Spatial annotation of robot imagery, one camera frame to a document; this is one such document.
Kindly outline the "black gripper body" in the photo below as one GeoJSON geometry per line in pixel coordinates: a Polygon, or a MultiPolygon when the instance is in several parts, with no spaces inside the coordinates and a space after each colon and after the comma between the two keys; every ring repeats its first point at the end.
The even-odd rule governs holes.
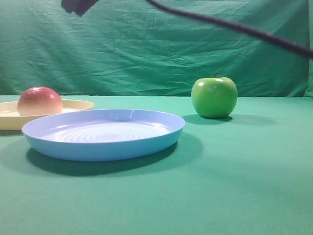
{"type": "Polygon", "coordinates": [[[99,0],[62,0],[61,6],[67,13],[83,16],[99,0]]]}

